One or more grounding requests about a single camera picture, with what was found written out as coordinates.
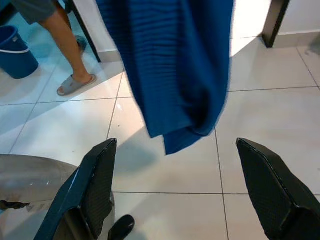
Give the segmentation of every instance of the person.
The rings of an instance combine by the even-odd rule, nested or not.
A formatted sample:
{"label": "person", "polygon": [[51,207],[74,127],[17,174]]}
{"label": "person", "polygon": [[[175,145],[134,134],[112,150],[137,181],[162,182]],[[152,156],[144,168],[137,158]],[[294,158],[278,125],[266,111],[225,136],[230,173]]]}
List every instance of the person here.
{"label": "person", "polygon": [[88,73],[81,58],[86,41],[80,38],[77,41],[68,15],[58,0],[11,0],[11,3],[28,24],[39,23],[51,34],[70,63],[73,74],[57,89],[59,96],[70,95],[96,80],[94,74]]}

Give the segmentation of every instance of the black handle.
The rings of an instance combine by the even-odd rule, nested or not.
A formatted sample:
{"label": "black handle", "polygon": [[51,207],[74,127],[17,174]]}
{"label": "black handle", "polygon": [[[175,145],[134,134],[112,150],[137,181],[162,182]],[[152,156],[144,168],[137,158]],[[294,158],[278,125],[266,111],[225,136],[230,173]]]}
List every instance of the black handle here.
{"label": "black handle", "polygon": [[120,218],[110,229],[108,240],[124,240],[134,229],[135,219],[131,215]]}

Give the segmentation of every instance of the slipper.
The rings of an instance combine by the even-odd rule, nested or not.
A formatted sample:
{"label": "slipper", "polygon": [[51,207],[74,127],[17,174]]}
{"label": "slipper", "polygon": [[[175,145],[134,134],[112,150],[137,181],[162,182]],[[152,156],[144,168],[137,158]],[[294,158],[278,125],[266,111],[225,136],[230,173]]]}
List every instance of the slipper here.
{"label": "slipper", "polygon": [[94,74],[91,74],[92,79],[86,83],[77,82],[73,79],[72,75],[68,77],[62,84],[61,87],[63,89],[63,92],[59,92],[59,88],[57,89],[56,93],[61,96],[68,96],[70,94],[73,94],[74,92],[78,91],[79,89],[88,86],[90,84],[93,84],[97,80],[97,76]]}

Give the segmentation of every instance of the shorts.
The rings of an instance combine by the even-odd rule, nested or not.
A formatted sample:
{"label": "shorts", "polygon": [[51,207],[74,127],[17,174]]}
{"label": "shorts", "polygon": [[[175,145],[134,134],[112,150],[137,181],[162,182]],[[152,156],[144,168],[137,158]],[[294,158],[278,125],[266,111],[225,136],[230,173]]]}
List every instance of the shorts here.
{"label": "shorts", "polygon": [[11,0],[11,3],[30,25],[43,22],[56,11],[53,0]]}

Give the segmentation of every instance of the white wall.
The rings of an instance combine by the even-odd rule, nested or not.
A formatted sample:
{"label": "white wall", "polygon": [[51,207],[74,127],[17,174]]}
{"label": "white wall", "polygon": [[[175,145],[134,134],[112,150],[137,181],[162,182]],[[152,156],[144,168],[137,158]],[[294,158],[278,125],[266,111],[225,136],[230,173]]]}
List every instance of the white wall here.
{"label": "white wall", "polygon": [[74,4],[99,53],[116,51],[117,48],[102,20],[95,0],[74,0]]}
{"label": "white wall", "polygon": [[320,32],[320,0],[291,0],[279,34]]}

